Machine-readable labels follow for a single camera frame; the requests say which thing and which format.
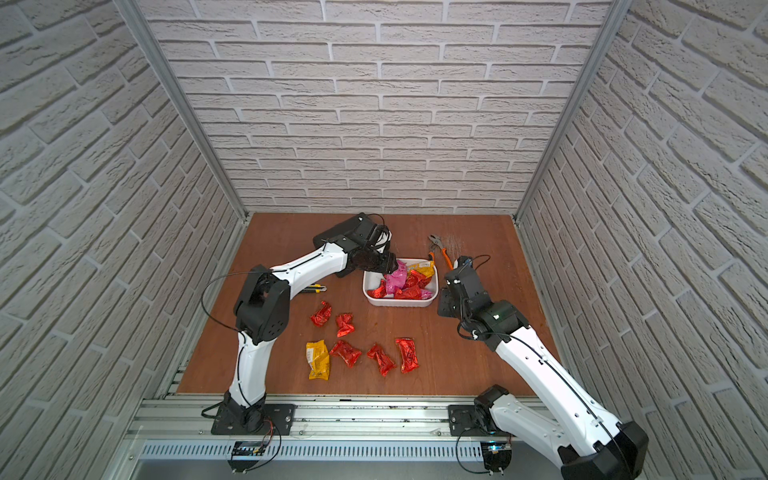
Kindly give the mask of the white plastic storage box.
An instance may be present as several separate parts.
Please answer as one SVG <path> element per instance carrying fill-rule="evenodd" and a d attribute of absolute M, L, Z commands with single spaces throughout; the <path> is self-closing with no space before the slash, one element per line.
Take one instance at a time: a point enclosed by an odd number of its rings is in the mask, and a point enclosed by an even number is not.
<path fill-rule="evenodd" d="M 362 280 L 362 290 L 366 300 L 373 306 L 377 307 L 427 307 L 438 296 L 438 270 L 437 265 L 428 259 L 418 258 L 400 258 L 408 268 L 411 267 L 427 267 L 432 276 L 430 282 L 424 287 L 425 291 L 429 294 L 423 299 L 395 299 L 393 295 L 386 295 L 382 298 L 375 298 L 370 294 L 376 287 L 380 286 L 381 281 L 384 279 L 384 275 L 374 272 L 364 272 Z"/>

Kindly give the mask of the red tea bag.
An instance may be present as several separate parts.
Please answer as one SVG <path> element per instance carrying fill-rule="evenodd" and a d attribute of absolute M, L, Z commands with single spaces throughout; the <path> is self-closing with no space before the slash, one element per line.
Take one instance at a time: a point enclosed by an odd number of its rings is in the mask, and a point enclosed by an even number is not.
<path fill-rule="evenodd" d="M 396 367 L 396 363 L 378 343 L 374 343 L 368 350 L 367 357 L 376 362 L 378 372 L 383 377 L 386 377 Z"/>
<path fill-rule="evenodd" d="M 311 322 L 317 327 L 323 327 L 331 318 L 332 306 L 326 301 L 322 301 L 320 308 L 311 315 Z"/>
<path fill-rule="evenodd" d="M 341 313 L 336 319 L 337 325 L 337 337 L 345 337 L 355 331 L 355 325 L 353 324 L 354 316 L 352 313 Z"/>
<path fill-rule="evenodd" d="M 415 341 L 410 337 L 398 337 L 395 343 L 401 355 L 401 372 L 409 373 L 417 369 L 420 364 L 416 353 Z"/>

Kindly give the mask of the red tea bag packet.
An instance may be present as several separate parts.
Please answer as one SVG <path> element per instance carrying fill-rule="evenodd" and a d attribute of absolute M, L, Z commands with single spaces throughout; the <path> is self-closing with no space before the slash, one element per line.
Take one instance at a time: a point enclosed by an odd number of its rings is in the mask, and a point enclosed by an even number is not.
<path fill-rule="evenodd" d="M 330 355 L 341 358 L 346 366 L 352 368 L 360 359 L 362 352 L 347 341 L 338 340 L 330 350 Z"/>

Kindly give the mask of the yellow tea bag packet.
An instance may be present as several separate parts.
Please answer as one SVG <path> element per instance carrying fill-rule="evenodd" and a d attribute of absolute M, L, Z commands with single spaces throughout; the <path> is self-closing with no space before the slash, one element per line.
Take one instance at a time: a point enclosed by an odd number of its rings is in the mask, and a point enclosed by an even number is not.
<path fill-rule="evenodd" d="M 330 355 L 325 341 L 307 342 L 305 353 L 310 367 L 308 378 L 327 381 L 330 377 Z"/>

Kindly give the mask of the magenta tea bag packet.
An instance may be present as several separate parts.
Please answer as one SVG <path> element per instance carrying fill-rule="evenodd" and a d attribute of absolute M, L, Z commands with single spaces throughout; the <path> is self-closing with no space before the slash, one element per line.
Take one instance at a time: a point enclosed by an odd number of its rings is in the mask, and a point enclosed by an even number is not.
<path fill-rule="evenodd" d="M 384 277 L 387 295 L 395 295 L 397 291 L 400 291 L 404 288 L 407 281 L 407 264 L 402 260 L 397 260 L 396 263 L 396 270 Z"/>

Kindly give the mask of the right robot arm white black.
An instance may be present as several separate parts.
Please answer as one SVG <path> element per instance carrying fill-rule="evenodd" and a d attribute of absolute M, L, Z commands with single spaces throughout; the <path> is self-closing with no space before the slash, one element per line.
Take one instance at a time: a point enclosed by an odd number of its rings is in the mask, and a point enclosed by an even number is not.
<path fill-rule="evenodd" d="M 457 319 L 461 338 L 483 343 L 511 366 L 550 412 L 544 416 L 494 385 L 474 400 L 475 428 L 524 441 L 565 479 L 635 479 L 641 474 L 649 445 L 644 429 L 621 421 L 595 400 L 517 307 L 492 300 L 473 258 L 460 257 L 445 274 L 438 314 Z"/>

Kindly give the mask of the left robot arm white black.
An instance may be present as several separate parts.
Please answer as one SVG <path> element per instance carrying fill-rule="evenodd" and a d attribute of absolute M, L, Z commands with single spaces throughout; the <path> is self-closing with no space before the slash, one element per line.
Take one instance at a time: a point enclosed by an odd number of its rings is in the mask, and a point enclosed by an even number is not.
<path fill-rule="evenodd" d="M 314 250 L 283 265 L 258 265 L 246 273 L 233 308 L 238 352 L 222 411 L 248 431 L 264 421 L 266 373 L 275 340 L 285 331 L 290 302 L 310 284 L 354 270 L 390 274 L 397 268 L 390 250 L 391 232 L 359 213 L 316 235 Z"/>

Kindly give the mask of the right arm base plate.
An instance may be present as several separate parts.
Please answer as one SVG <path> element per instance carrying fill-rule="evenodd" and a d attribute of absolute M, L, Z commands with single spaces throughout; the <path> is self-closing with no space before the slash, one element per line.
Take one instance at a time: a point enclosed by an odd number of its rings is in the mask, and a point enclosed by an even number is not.
<path fill-rule="evenodd" d="M 502 430 L 488 412 L 478 410 L 474 405 L 452 404 L 447 407 L 448 426 L 452 437 L 486 436 L 513 437 L 513 434 Z"/>

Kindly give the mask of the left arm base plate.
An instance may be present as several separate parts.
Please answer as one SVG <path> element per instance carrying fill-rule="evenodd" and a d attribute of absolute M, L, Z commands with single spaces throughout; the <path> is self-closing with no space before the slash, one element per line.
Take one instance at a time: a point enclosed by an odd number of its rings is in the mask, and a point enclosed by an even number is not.
<path fill-rule="evenodd" d="M 252 436 L 264 435 L 270 426 L 279 430 L 281 435 L 289 435 L 297 405 L 289 403 L 267 403 L 261 409 L 262 423 L 259 428 L 242 424 L 226 407 L 219 406 L 211 427 L 212 435 Z"/>

